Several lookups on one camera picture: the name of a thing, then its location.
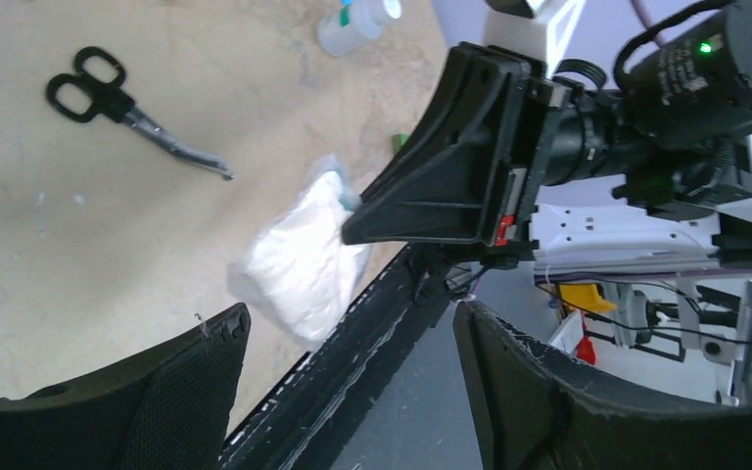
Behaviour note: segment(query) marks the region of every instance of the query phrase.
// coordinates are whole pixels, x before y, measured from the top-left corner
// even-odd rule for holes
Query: table surface
[[[0,397],[17,399],[194,327],[235,302],[226,266],[337,153],[359,189],[410,131],[446,47],[428,0],[336,59],[309,0],[0,0]],[[76,50],[125,65],[125,90],[238,174],[181,164],[43,98]],[[396,252],[374,250],[369,277]],[[255,309],[234,426],[302,354]]]

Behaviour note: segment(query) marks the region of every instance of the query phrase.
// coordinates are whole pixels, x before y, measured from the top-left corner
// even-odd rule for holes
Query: black plastic housing
[[[214,470],[251,321],[190,331],[26,399],[0,399],[0,470]]]
[[[459,304],[454,335],[486,470],[752,468],[752,405],[624,381],[478,301]]]
[[[752,1],[724,7],[630,72],[630,122],[665,150],[752,134]]]
[[[345,243],[493,247],[505,216],[524,233],[571,94],[544,73],[501,49],[452,48],[425,115],[345,223]]]

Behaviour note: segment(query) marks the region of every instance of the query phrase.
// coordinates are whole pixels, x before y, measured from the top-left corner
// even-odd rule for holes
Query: yellow component
[[[609,313],[618,308],[601,297],[595,284],[561,284],[560,298],[571,308],[585,308],[595,313]]]

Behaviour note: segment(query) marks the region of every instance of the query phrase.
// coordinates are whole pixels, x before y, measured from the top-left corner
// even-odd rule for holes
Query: plastic bag
[[[341,228],[361,204],[335,155],[320,159],[297,203],[229,265],[229,292],[258,307],[309,351],[317,351],[347,310],[370,258],[346,246]]]

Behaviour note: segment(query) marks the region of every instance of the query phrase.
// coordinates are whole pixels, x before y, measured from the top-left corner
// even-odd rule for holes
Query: black scissors handle
[[[117,75],[111,81],[102,81],[85,68],[87,61],[97,58],[113,68]],[[75,74],[60,73],[47,83],[45,97],[50,106],[65,118],[76,122],[88,122],[97,115],[105,115],[114,122],[122,122],[125,115],[134,108],[136,102],[120,89],[125,82],[125,68],[111,54],[95,46],[86,47],[73,58]],[[59,91],[65,85],[72,85],[90,100],[90,106],[83,113],[77,113],[59,101]]]

